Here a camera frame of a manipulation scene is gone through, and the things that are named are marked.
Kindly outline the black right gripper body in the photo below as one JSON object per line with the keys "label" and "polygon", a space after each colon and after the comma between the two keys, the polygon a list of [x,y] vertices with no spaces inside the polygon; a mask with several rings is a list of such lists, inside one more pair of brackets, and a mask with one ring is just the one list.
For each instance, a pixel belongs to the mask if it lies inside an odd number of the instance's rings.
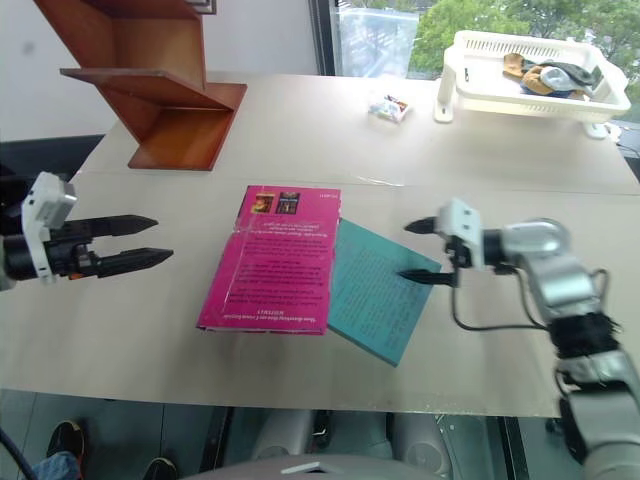
{"label": "black right gripper body", "polygon": [[445,253],[452,267],[448,285],[451,288],[458,288],[461,271],[471,267],[471,252],[462,239],[451,236],[445,243]]}

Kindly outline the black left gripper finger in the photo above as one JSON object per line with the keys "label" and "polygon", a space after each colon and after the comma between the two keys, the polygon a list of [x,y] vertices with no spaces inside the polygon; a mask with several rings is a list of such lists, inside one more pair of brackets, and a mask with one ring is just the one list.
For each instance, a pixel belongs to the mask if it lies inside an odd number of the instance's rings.
{"label": "black left gripper finger", "polygon": [[117,215],[88,220],[93,237],[127,236],[140,233],[158,224],[157,220],[139,215]]}
{"label": "black left gripper finger", "polygon": [[101,258],[96,266],[96,276],[105,278],[152,268],[174,254],[173,250],[139,248]]}

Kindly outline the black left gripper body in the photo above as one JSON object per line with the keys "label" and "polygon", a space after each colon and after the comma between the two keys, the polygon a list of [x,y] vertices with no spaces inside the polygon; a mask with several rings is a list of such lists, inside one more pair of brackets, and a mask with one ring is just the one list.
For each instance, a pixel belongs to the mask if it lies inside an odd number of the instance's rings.
{"label": "black left gripper body", "polygon": [[88,249],[100,235],[99,218],[65,221],[60,228],[50,230],[47,258],[54,275],[77,279],[98,277],[100,259]]}

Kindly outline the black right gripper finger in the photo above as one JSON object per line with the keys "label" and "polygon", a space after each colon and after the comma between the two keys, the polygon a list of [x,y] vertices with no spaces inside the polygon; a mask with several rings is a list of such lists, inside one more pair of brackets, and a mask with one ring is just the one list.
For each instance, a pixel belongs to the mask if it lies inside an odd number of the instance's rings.
{"label": "black right gripper finger", "polygon": [[404,270],[398,273],[402,278],[422,285],[454,286],[453,273],[434,273],[424,269]]}
{"label": "black right gripper finger", "polygon": [[404,226],[404,230],[419,235],[438,235],[438,217],[430,216],[411,221]]}

